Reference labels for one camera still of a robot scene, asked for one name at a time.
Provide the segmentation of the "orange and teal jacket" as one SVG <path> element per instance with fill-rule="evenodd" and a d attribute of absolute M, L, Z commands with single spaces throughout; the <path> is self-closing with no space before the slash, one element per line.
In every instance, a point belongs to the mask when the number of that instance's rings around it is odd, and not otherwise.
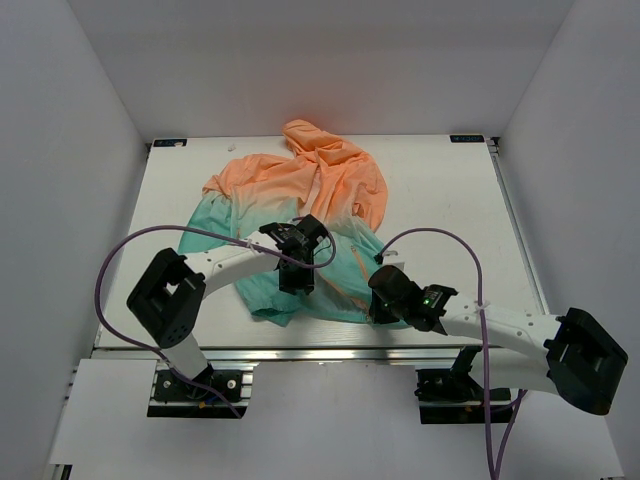
<path fill-rule="evenodd" d="M 230 161 L 202 188 L 202 199 L 182 235 L 178 251 L 217 248 L 223 237 L 244 238 L 260 226 L 313 215 L 331 232 L 314 257 L 308 294 L 280 291 L 275 271 L 242 279 L 235 288 L 254 317 L 286 326 L 299 315 L 369 322 L 370 276 L 383 243 L 375 232 L 388 200 L 385 179 L 372 155 L 304 120 L 282 129 L 290 157 L 254 153 Z"/>

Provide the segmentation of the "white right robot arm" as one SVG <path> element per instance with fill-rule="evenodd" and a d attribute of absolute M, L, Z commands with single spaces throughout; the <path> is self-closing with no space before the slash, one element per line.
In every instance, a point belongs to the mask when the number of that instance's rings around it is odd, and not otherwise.
<path fill-rule="evenodd" d="M 472 399 L 488 385 L 546 391 L 590 414 L 609 413 L 628 355 L 588 312 L 530 315 L 481 306 L 451 287 L 421 288 L 394 265 L 369 279 L 375 322 L 403 321 L 418 331 L 486 339 L 496 347 L 487 360 L 464 353 L 451 374 L 453 390 Z"/>

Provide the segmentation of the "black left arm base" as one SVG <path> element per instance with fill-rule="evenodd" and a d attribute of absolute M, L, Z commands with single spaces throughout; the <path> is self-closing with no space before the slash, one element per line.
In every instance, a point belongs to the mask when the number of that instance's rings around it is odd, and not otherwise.
<path fill-rule="evenodd" d="M 214 369 L 209 386 L 220 392 L 235 412 L 210 390 L 180 380 L 167 368 L 157 368 L 147 407 L 149 418 L 234 419 L 242 418 L 248 408 L 253 371 Z"/>

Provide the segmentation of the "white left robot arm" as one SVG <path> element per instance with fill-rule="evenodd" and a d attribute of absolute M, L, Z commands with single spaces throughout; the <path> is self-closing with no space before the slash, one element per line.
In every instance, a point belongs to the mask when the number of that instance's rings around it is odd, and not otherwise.
<path fill-rule="evenodd" d="M 193 335 L 203 300 L 256 274 L 275 271 L 278 290 L 310 294 L 314 271 L 329 264 L 314 261 L 315 249 L 333 238 L 315 217 L 296 223 L 273 222 L 242 239 L 226 238 L 220 247 L 181 255 L 158 252 L 130 293 L 126 305 L 177 370 L 177 387 L 199 399 L 211 387 L 208 361 Z"/>

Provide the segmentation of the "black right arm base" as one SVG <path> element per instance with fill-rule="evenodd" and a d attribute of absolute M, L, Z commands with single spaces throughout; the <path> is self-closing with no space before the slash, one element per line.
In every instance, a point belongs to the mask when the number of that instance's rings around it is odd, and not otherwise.
<path fill-rule="evenodd" d="M 480 346 L 460 350 L 451 367 L 417 370 L 414 395 L 422 425 L 483 424 L 484 389 L 470 376 L 472 361 L 482 359 Z"/>

